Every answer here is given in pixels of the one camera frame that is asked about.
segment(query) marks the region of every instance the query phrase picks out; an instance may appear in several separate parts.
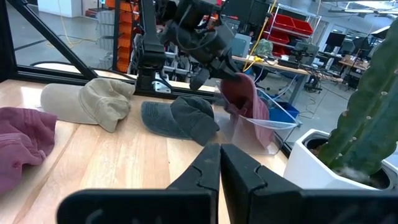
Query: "cap brim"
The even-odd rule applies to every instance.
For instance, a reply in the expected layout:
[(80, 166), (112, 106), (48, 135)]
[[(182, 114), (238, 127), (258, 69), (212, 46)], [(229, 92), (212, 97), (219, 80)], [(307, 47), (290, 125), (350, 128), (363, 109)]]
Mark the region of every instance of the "cap brim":
[(48, 84), (40, 97), (42, 109), (59, 120), (80, 124), (98, 124), (83, 109), (79, 101), (82, 86)]
[(141, 118), (146, 128), (155, 134), (169, 138), (192, 139), (178, 127), (169, 103), (143, 102)]

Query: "maroon cap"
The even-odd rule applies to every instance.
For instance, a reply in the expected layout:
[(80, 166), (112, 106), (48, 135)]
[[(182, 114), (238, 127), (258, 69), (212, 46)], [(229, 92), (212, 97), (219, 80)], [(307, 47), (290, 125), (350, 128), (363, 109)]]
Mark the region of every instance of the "maroon cap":
[(54, 147), (57, 117), (23, 108), (0, 108), (0, 195), (13, 189), (22, 165), (41, 165)]
[[(267, 105), (257, 96), (253, 80), (243, 73), (238, 74), (240, 81), (222, 80), (221, 93), (228, 101), (227, 112), (231, 119), (237, 122), (238, 116), (259, 120), (269, 120)], [(266, 148), (274, 140), (274, 131), (252, 122), (245, 122), (244, 129), (252, 131), (259, 142)]]

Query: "gray floor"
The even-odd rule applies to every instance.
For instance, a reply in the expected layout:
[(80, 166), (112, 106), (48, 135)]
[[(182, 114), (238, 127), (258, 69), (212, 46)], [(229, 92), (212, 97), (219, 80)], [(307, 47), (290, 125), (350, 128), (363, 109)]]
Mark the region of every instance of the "gray floor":
[[(39, 12), (36, 7), (31, 7), (31, 9), (50, 27), (50, 29), (59, 35), (67, 45), (71, 46), (65, 37), (65, 31), (60, 16)], [(7, 5), (7, 11), (9, 14), (14, 48), (45, 40), (45, 38), (11, 5)], [(70, 42), (73, 43), (73, 47), (71, 47), (73, 52), (87, 65), (97, 67), (99, 59), (103, 58), (108, 52), (100, 49), (96, 44), (96, 40), (99, 37), (99, 32), (96, 30), (98, 22), (94, 19), (84, 17), (64, 17), (63, 21), (65, 23), (67, 35), (70, 37)], [(47, 41), (17, 50), (16, 59), (19, 65), (30, 65), (32, 63), (49, 60), (69, 62), (57, 49), (51, 47)]]
[[(11, 23), (12, 38), (14, 47), (31, 44), (44, 37), (36, 31), (12, 6), (7, 5), (9, 20)], [(62, 27), (60, 16), (55, 16), (43, 12), (38, 12), (37, 8), (32, 8), (41, 20), (48, 25), (57, 35), (62, 35), (61, 39), (67, 43), (65, 32)], [(103, 58), (108, 51), (100, 49), (96, 44), (99, 32), (96, 30), (97, 21), (84, 17), (63, 18), (67, 34), (72, 42), (80, 39), (81, 43), (75, 44), (72, 50), (79, 56), (82, 61), (91, 67), (97, 67), (99, 59)], [(41, 42), (30, 47), (26, 47), (16, 51), (17, 62), (20, 65), (30, 65), (40, 61), (60, 61), (68, 62), (55, 48), (49, 47), (47, 42)], [(280, 88), (285, 87), (291, 79), (278, 76), (268, 75), (265, 80), (260, 82), (260, 86), (270, 87), (270, 94), (274, 95)], [(215, 80), (208, 80), (207, 85), (215, 86)], [(346, 90), (345, 86), (335, 85), (329, 81), (322, 81), (323, 91), (318, 93), (308, 93), (304, 90), (300, 92), (295, 107), (300, 111), (297, 119), (302, 123), (300, 127), (294, 129), (288, 138), (288, 142), (296, 141), (301, 135), (309, 129), (315, 128), (322, 131), (330, 132), (336, 127), (339, 115), (346, 109), (349, 96), (352, 90)], [(288, 91), (281, 100), (287, 101), (292, 91)]]

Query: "gray cap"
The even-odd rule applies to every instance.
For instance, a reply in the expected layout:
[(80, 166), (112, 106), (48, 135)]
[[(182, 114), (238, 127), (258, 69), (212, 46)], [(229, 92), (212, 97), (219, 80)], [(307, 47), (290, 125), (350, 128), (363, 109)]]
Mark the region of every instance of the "gray cap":
[(179, 96), (173, 103), (145, 101), (141, 106), (144, 125), (155, 134), (194, 140), (204, 146), (220, 130), (209, 102), (199, 97)]
[(85, 86), (48, 84), (40, 102), (45, 112), (59, 120), (99, 124), (113, 133), (120, 119), (130, 112), (135, 86), (110, 78), (95, 78)]

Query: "red storage bin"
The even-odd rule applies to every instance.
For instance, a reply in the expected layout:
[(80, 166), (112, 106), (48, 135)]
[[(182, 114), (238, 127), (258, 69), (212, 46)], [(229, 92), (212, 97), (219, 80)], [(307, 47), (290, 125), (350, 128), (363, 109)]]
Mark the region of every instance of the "red storage bin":
[(272, 54), (275, 57), (281, 57), (282, 55), (286, 54), (286, 51), (284, 47), (274, 45), (274, 48), (272, 49)]
[(308, 22), (301, 21), (298, 19), (292, 19), (294, 23), (294, 32), (298, 32), (305, 35), (311, 35), (313, 33), (312, 27)]
[(289, 16), (284, 16), (284, 15), (276, 15), (274, 14), (275, 22), (274, 26), (282, 28), (282, 29), (287, 29), (287, 30), (294, 30), (295, 26), (293, 23), (293, 19)]
[[(264, 38), (268, 39), (268, 34), (264, 34)], [(271, 32), (271, 36), (269, 37), (268, 40), (278, 42), (281, 44), (287, 44), (289, 43), (289, 36), (287, 34), (284, 34), (282, 32), (277, 32), (276, 30), (273, 30)]]

